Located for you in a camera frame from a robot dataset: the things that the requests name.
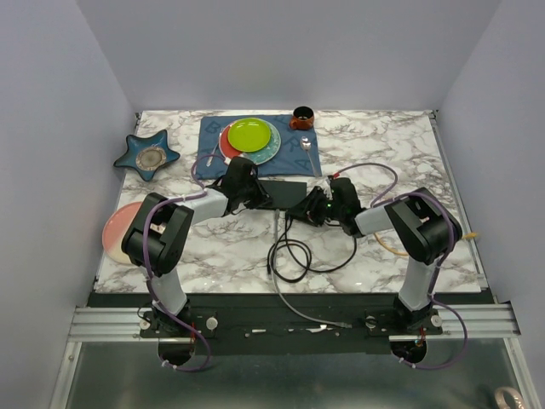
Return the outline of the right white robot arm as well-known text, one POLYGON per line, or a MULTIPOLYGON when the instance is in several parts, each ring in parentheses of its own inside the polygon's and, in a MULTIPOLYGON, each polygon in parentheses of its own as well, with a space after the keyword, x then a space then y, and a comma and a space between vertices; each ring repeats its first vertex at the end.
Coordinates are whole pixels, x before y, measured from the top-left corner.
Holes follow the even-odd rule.
POLYGON ((333 220, 356 239, 394 230, 408 253, 408 264, 394 298, 392 323, 397 331, 412 333, 431 315, 440 267, 462 238, 459 221, 425 187, 370 208, 361 206, 347 177, 331 179, 330 191, 327 196, 322 188, 314 188, 286 211, 286 218, 316 227, 333 220))

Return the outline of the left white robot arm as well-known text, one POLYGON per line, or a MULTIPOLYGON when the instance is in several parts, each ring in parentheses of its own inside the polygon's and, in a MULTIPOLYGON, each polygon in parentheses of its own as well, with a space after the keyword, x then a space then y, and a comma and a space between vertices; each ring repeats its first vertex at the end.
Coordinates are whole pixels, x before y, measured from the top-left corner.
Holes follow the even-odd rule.
POLYGON ((199 193, 173 199, 149 193, 121 241, 122 252, 142 268, 152 299, 152 313, 141 316, 143 329, 163 329, 172 337, 193 330, 178 273, 192 226, 232 215, 240 207, 253 210, 272 202, 257 166, 247 158, 233 159, 226 173, 199 193))

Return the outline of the black network switch box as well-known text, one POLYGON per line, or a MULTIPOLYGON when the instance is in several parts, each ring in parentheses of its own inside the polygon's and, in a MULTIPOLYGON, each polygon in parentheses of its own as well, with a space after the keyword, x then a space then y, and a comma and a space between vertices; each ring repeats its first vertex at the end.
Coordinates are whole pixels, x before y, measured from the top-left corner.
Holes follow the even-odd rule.
POLYGON ((270 196, 270 200, 258 206, 259 210, 285 211, 299 204, 307 196, 305 182, 262 180, 261 185, 270 196))

